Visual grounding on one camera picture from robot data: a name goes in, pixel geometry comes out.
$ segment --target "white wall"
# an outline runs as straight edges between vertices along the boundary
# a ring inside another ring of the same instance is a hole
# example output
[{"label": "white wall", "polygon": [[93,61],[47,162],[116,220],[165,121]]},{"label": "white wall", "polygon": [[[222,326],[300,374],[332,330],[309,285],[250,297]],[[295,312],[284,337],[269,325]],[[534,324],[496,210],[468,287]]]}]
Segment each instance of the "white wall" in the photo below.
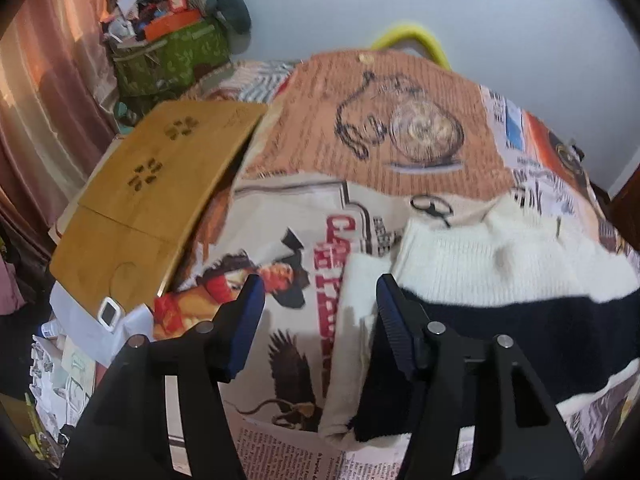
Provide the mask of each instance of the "white wall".
[{"label": "white wall", "polygon": [[608,0],[245,1],[254,26],[243,58],[367,46],[419,22],[454,70],[575,138],[599,186],[611,189],[640,146],[640,50]]}]

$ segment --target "curtain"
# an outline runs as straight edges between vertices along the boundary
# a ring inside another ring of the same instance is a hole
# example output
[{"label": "curtain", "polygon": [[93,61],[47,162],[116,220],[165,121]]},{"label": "curtain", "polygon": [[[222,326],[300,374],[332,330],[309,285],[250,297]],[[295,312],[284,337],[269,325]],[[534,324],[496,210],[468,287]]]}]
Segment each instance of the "curtain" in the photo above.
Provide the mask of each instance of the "curtain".
[{"label": "curtain", "polygon": [[106,0],[25,0],[0,40],[0,222],[29,266],[114,137],[105,15]]}]

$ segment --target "green bag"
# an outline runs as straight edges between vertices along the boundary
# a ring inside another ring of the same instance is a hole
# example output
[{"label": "green bag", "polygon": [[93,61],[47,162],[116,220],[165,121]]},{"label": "green bag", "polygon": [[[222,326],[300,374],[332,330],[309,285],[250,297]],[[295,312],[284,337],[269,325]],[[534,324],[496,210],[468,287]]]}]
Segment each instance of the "green bag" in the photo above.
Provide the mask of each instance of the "green bag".
[{"label": "green bag", "polygon": [[229,47],[218,22],[201,20],[152,43],[114,48],[112,59],[121,100],[142,116],[226,63]]}]

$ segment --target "metal bolt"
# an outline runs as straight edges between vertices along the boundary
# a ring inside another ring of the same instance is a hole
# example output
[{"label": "metal bolt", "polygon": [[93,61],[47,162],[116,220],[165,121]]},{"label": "metal bolt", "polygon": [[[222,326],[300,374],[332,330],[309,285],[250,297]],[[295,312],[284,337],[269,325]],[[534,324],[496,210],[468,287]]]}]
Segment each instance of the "metal bolt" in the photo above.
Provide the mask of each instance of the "metal bolt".
[{"label": "metal bolt", "polygon": [[146,335],[136,334],[127,339],[127,344],[132,348],[140,348],[146,344],[147,341],[149,341],[149,339],[146,338]]},{"label": "metal bolt", "polygon": [[210,321],[201,321],[196,325],[196,332],[206,334],[213,330],[213,323]]},{"label": "metal bolt", "polygon": [[500,334],[498,336],[498,345],[502,348],[511,348],[513,346],[513,339],[506,334]]},{"label": "metal bolt", "polygon": [[429,332],[431,332],[432,334],[442,334],[446,329],[447,327],[445,327],[439,321],[430,321],[430,323],[427,325],[427,330],[429,330]]}]

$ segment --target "yellow tube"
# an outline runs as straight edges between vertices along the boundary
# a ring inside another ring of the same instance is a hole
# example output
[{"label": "yellow tube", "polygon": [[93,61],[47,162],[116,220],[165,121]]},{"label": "yellow tube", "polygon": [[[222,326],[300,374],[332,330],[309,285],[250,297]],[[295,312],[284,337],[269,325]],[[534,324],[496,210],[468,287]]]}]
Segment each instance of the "yellow tube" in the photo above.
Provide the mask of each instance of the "yellow tube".
[{"label": "yellow tube", "polygon": [[431,60],[437,65],[446,70],[451,70],[449,60],[444,50],[440,46],[438,40],[436,40],[430,32],[427,32],[420,25],[397,25],[390,28],[380,38],[378,38],[373,45],[372,50],[382,50],[383,48],[389,48],[402,40],[416,40],[427,51]]}]

